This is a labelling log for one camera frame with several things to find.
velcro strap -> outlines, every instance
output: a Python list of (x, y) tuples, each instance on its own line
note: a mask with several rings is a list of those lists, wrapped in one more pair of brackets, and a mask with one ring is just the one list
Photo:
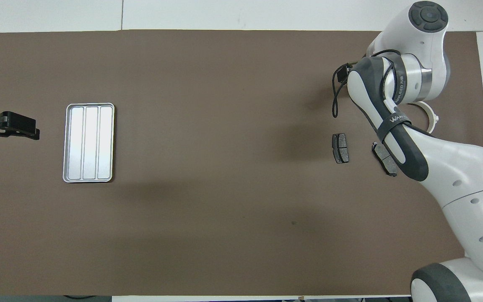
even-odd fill
[(379, 141), (383, 141), (387, 133), (389, 133), (392, 128), (402, 124), (403, 122), (411, 123), (408, 116), (403, 112), (395, 112), (385, 118), (376, 131)]

dark gray joint cap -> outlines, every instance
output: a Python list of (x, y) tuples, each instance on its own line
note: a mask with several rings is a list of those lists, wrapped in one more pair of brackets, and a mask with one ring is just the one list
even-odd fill
[(439, 32), (448, 24), (447, 11), (431, 1), (415, 2), (409, 11), (411, 24), (423, 32)]

white robotic arm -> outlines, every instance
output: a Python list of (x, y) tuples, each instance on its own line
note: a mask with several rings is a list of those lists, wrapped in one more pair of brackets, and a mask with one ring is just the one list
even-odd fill
[(432, 264), (412, 277), (415, 302), (483, 302), (483, 148), (413, 128), (397, 105), (436, 98), (450, 75), (444, 8), (416, 2), (389, 23), (348, 75), (348, 91), (409, 178), (441, 206), (467, 258)]

brown table surface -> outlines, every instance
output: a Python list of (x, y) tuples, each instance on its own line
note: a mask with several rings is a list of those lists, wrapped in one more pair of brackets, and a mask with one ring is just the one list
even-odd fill
[[(0, 294), (408, 294), (414, 270), (462, 257), (345, 90), (331, 117), (333, 71), (376, 34), (0, 33), (0, 112), (41, 130), (0, 138)], [(475, 33), (445, 49), (434, 134), (483, 146)], [(114, 179), (65, 183), (65, 108), (96, 102), (117, 107)]]

silver rectangular tray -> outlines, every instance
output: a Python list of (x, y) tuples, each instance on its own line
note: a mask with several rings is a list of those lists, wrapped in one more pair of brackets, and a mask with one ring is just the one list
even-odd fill
[(65, 127), (63, 180), (108, 182), (113, 177), (115, 106), (70, 104)]

